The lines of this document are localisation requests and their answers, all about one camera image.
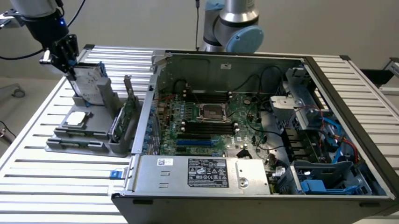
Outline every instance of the circuit board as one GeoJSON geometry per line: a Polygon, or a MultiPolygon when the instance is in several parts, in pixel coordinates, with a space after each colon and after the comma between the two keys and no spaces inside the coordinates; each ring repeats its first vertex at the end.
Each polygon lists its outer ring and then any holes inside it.
{"type": "Polygon", "coordinates": [[[259,116],[257,111],[251,111],[248,113],[251,108],[251,101],[248,101],[251,100],[249,96],[245,94],[236,94],[225,104],[185,102],[179,96],[164,98],[168,99],[167,102],[161,102],[159,104],[159,109],[163,109],[160,154],[235,157],[236,154],[245,148],[253,157],[259,155],[255,153],[255,149],[256,142],[260,139],[260,133],[251,129],[248,122],[255,129],[263,130],[263,128],[260,118],[256,117],[259,116]],[[212,113],[212,111],[208,113],[213,118],[204,117],[207,111],[203,113],[201,111],[205,110],[205,108],[216,108],[215,113],[212,113]],[[219,111],[225,113],[224,120],[215,119],[215,117],[220,114],[219,111]],[[237,124],[236,128],[239,131],[232,134],[209,134],[211,142],[205,146],[181,146],[177,145],[177,142],[181,142],[179,140],[179,136],[184,134],[181,130],[183,122],[237,124]]]}
{"type": "Polygon", "coordinates": [[[117,118],[115,119],[111,127],[109,136],[115,142],[119,142],[120,138],[124,136],[124,133],[127,132],[135,109],[136,109],[136,98],[131,90],[124,106],[120,109],[117,118]]]}

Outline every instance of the power supply label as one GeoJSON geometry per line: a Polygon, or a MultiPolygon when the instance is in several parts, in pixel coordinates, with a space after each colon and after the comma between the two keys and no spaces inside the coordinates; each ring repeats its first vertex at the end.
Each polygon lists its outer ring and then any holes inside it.
{"type": "Polygon", "coordinates": [[[187,181],[192,188],[228,188],[225,160],[188,159],[187,181]]]}

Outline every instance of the blue latch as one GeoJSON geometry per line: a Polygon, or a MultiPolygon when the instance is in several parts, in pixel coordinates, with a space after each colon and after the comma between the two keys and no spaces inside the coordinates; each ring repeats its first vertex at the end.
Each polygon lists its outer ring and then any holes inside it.
{"type": "Polygon", "coordinates": [[[345,189],[325,189],[321,180],[304,180],[300,186],[308,195],[353,195],[357,191],[357,186],[349,186],[345,189]]]}
{"type": "Polygon", "coordinates": [[[123,180],[127,174],[127,168],[112,170],[109,173],[109,180],[123,180]]]}

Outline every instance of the robotic arm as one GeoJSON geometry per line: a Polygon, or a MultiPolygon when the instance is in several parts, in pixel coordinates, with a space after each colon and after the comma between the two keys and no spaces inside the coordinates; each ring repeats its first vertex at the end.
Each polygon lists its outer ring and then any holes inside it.
{"type": "Polygon", "coordinates": [[[40,63],[49,63],[67,77],[73,78],[73,64],[79,56],[76,35],[68,35],[68,24],[59,8],[61,0],[11,0],[16,12],[7,12],[27,25],[28,30],[45,51],[40,63]]]}
{"type": "Polygon", "coordinates": [[[253,53],[264,33],[255,0],[208,0],[201,51],[253,53]]]}
{"type": "MultiPolygon", "coordinates": [[[[55,67],[75,81],[73,66],[79,56],[76,35],[69,35],[68,25],[59,8],[61,0],[11,0],[15,10],[0,15],[0,28],[25,24],[40,42],[44,56],[41,64],[55,67]]],[[[201,51],[253,53],[263,41],[257,26],[259,11],[255,0],[207,0],[201,51]]]]}

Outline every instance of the cpu socket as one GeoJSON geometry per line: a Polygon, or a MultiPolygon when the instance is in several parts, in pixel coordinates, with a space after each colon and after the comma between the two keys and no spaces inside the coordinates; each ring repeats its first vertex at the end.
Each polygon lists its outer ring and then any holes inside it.
{"type": "Polygon", "coordinates": [[[204,121],[227,121],[225,104],[200,104],[199,117],[204,121]]]}

